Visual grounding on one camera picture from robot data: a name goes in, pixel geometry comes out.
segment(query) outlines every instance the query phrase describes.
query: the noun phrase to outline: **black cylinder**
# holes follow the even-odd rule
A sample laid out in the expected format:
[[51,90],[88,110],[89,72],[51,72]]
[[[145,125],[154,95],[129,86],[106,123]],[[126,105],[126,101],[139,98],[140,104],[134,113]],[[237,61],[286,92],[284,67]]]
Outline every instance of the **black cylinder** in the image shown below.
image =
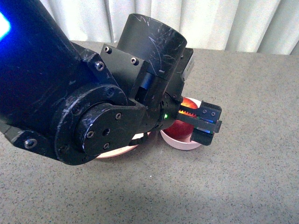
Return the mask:
[[171,27],[145,15],[131,14],[117,45],[150,63],[147,72],[169,81],[187,40]]

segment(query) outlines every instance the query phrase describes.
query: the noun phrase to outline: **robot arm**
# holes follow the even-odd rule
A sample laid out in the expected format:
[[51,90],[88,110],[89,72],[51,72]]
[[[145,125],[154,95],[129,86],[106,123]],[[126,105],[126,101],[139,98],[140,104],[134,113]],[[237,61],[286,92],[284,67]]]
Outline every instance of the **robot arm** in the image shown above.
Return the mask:
[[69,41],[38,0],[2,0],[4,23],[0,131],[14,146],[79,165],[176,119],[193,124],[191,139],[204,145],[219,131],[219,106],[181,106],[193,50],[167,25],[131,14],[118,46],[97,53]]

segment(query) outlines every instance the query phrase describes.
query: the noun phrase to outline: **white curtain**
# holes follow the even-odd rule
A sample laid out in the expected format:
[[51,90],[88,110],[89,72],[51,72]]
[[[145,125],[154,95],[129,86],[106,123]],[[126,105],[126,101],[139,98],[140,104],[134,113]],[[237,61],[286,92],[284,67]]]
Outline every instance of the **white curtain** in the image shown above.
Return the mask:
[[179,31],[188,47],[299,54],[299,0],[41,0],[70,40],[117,42],[139,13]]

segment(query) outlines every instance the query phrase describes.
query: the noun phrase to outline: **blue light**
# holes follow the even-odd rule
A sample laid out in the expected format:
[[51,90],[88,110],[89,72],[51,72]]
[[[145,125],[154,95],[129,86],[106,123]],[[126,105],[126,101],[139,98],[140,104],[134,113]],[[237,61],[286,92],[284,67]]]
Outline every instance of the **blue light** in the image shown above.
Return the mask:
[[3,39],[3,37],[6,36],[10,31],[10,23],[9,21],[4,17],[2,13],[0,13],[0,41]]

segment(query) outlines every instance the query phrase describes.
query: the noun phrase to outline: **table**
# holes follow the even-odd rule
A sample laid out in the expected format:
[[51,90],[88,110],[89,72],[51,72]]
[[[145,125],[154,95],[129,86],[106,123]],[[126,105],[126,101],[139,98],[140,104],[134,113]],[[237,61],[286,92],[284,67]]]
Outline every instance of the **table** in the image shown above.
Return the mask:
[[152,133],[134,151],[73,167],[1,134],[0,223],[298,223],[299,57],[194,57],[184,96],[223,109],[210,146],[180,151]]

